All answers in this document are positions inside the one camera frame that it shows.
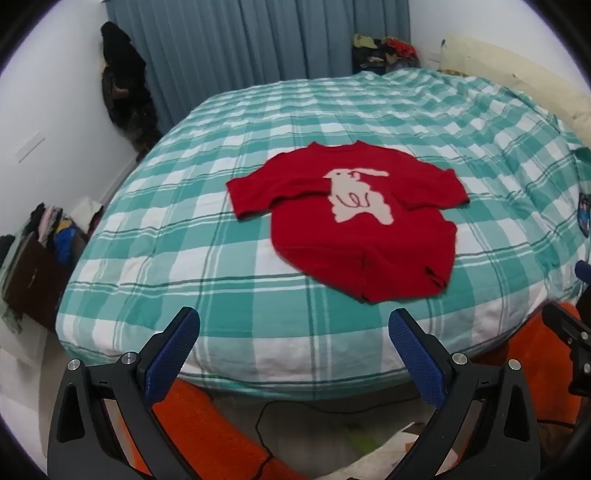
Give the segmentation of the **clothes pile by curtain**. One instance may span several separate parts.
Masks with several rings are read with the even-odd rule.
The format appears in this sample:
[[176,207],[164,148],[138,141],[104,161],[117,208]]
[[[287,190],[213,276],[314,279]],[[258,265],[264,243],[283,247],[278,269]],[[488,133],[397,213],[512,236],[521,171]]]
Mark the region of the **clothes pile by curtain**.
[[353,73],[363,71],[384,75],[399,69],[419,68],[420,60],[415,48],[391,36],[382,39],[361,34],[353,36]]

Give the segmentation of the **blue grey curtain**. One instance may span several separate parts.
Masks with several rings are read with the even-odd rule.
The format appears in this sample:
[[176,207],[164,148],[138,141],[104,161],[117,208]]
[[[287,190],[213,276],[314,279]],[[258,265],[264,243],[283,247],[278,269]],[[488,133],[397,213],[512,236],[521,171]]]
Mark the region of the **blue grey curtain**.
[[107,16],[146,61],[167,132],[214,95],[349,76],[353,36],[410,38],[406,1],[109,1]]

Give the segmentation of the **black clothes hanging on wall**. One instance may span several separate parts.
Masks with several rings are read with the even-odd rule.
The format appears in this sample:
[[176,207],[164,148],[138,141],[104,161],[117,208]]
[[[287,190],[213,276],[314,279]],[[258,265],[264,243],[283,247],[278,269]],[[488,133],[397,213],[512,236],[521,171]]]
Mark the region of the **black clothes hanging on wall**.
[[115,23],[105,22],[100,33],[105,62],[101,74],[103,102],[111,122],[131,142],[139,163],[162,137],[147,88],[146,63]]

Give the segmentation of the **clothes pile on left box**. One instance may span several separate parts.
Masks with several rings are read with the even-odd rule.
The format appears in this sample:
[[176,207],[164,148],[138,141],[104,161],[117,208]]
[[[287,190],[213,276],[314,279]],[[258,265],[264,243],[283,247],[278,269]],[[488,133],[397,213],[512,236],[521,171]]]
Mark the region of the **clothes pile on left box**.
[[85,198],[71,212],[38,204],[24,226],[1,237],[1,321],[18,335],[25,318],[55,329],[67,283],[104,214]]

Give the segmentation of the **orange fuzzy trousers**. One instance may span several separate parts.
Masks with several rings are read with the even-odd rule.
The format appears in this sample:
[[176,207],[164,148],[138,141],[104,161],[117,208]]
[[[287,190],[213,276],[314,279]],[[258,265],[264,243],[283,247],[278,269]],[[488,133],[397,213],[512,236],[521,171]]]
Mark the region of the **orange fuzzy trousers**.
[[[534,479],[565,479],[583,471],[590,451],[590,418],[583,415],[571,425],[561,414],[580,412],[589,397],[569,393],[573,363],[570,349],[542,320],[528,324],[510,341],[507,358],[521,365],[530,391],[538,426],[541,471]],[[262,443],[240,433],[214,407],[204,393],[175,381],[163,403],[153,412],[180,454],[197,472],[197,479],[291,479],[294,471]],[[126,430],[132,445],[131,466],[148,469]]]

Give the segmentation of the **cream pillow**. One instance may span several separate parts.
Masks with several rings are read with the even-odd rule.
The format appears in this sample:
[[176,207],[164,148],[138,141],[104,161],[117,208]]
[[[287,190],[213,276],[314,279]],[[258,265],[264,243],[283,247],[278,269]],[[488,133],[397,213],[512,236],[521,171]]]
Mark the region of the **cream pillow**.
[[521,91],[556,115],[590,144],[590,95],[510,50],[462,35],[443,40],[440,69],[478,76]]

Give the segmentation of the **smartphone on bed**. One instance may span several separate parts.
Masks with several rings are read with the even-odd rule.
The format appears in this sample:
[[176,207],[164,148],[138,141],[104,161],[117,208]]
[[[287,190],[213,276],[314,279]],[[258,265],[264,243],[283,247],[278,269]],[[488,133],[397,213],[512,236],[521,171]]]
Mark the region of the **smartphone on bed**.
[[580,192],[578,198],[577,222],[582,234],[586,238],[588,238],[590,234],[590,212],[590,195]]

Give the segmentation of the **white wall switch plate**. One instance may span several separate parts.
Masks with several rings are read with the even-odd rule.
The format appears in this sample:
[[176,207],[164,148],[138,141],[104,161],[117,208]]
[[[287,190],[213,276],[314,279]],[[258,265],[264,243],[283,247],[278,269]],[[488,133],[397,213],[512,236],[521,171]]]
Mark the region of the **white wall switch plate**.
[[36,132],[26,140],[15,152],[15,158],[18,163],[23,162],[35,149],[45,141],[45,136],[41,132]]

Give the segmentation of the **red sweater with white dog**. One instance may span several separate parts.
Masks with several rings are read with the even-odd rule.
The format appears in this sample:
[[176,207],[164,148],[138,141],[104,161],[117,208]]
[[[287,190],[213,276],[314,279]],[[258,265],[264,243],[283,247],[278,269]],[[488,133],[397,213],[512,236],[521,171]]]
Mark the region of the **red sweater with white dog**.
[[451,169],[360,141],[311,143],[226,186],[235,217],[270,214],[273,250],[322,284],[369,303],[448,287],[457,226],[443,213],[469,201]]

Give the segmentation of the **teal white plaid bed cover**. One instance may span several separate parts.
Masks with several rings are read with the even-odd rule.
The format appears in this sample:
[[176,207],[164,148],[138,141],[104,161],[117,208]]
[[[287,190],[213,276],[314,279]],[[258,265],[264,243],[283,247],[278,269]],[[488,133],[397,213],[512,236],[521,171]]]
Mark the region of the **teal white plaid bed cover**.
[[184,307],[181,375],[288,399],[407,377],[404,308],[475,355],[590,255],[590,151],[530,96],[423,69],[293,80],[208,99],[124,182],[65,290],[56,332],[87,364],[140,349]]

